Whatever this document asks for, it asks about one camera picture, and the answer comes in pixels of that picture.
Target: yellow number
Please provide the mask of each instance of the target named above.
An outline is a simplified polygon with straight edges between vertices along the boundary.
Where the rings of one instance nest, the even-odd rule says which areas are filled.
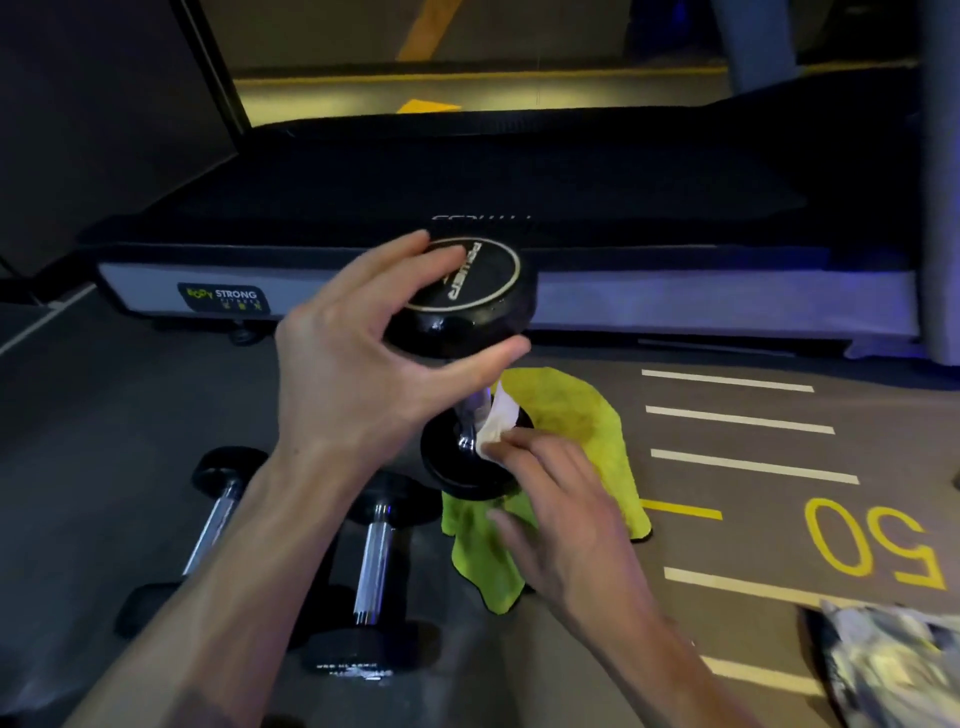
[[[824,534],[821,532],[820,524],[817,522],[817,511],[821,506],[839,513],[840,517],[847,524],[847,528],[850,529],[859,555],[857,563],[853,566],[844,564],[834,556],[829,546],[827,546],[827,542],[824,541]],[[850,511],[832,500],[824,497],[816,497],[806,503],[804,515],[806,516],[806,527],[810,530],[810,537],[828,564],[836,570],[849,574],[850,576],[866,576],[874,570],[874,554],[870,551],[870,545],[867,543],[867,537],[863,535],[863,529],[860,528],[859,523],[850,515]]]
[[[903,571],[894,571],[897,581],[903,584],[913,584],[918,587],[929,587],[930,589],[946,589],[944,575],[940,571],[940,565],[937,563],[937,555],[930,546],[916,546],[915,548],[904,548],[897,546],[880,529],[880,519],[884,516],[899,519],[906,523],[911,531],[925,533],[924,528],[907,516],[905,513],[895,508],[887,508],[884,505],[878,505],[867,512],[867,527],[876,542],[898,556],[904,559],[916,559],[926,564],[926,573],[904,573]]]

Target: white tissue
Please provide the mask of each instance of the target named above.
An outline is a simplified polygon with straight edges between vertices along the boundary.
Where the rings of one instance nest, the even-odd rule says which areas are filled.
[[[507,394],[503,386],[497,383],[496,394],[493,396],[493,405],[487,421],[477,432],[474,448],[484,460],[490,460],[483,453],[483,446],[487,443],[500,442],[500,435],[516,426],[516,419],[520,416],[520,405],[513,397]]]

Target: left hand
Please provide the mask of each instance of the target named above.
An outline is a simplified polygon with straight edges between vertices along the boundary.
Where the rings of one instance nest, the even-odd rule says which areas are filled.
[[[367,251],[280,323],[275,455],[285,470],[319,486],[324,474],[313,471],[337,453],[356,461],[362,487],[427,420],[496,382],[530,351],[526,338],[514,336],[433,369],[384,346],[391,317],[464,263],[464,248],[425,254],[429,242],[418,231]]]

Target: forearm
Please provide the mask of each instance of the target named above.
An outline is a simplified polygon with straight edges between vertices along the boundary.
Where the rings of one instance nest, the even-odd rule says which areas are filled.
[[[67,726],[259,725],[300,606],[363,477],[345,461],[326,458],[309,469],[323,482],[303,488],[283,481],[305,470],[272,458],[207,561]]]
[[[608,622],[590,648],[650,728],[760,728],[656,610]]]

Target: hand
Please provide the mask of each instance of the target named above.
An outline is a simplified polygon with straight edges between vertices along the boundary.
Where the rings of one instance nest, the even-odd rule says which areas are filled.
[[[624,620],[657,613],[620,508],[579,445],[518,427],[485,453],[514,475],[540,528],[500,509],[488,516],[520,574],[576,637],[600,649]]]
[[[426,231],[412,232],[360,255],[277,328],[276,452],[288,468],[306,470],[307,479],[322,476],[311,469],[331,452],[372,475],[427,420],[493,384],[530,350],[515,336],[431,369],[384,346],[390,318],[464,263],[460,246],[421,255],[429,240]]]

